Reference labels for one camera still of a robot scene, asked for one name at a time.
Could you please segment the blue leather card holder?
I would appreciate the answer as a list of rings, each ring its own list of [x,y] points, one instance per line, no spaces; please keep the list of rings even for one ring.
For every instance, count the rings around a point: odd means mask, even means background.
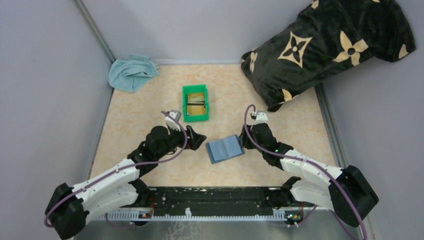
[[[227,161],[245,154],[237,135],[207,142],[205,147],[212,164]]]

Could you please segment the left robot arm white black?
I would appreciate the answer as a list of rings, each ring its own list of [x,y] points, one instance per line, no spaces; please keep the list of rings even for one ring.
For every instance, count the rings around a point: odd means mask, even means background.
[[[91,220],[119,207],[144,204],[149,188],[140,179],[176,149],[196,151],[207,139],[190,125],[181,130],[155,126],[121,162],[95,178],[58,185],[44,212],[44,225],[62,240],[77,235]]]

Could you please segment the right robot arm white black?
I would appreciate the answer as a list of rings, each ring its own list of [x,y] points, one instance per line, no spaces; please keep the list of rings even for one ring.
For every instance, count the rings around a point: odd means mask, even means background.
[[[311,159],[279,142],[267,123],[242,126],[241,146],[255,149],[272,167],[295,174],[282,185],[287,204],[307,202],[333,211],[351,227],[373,210],[380,199],[355,166],[331,166]]]

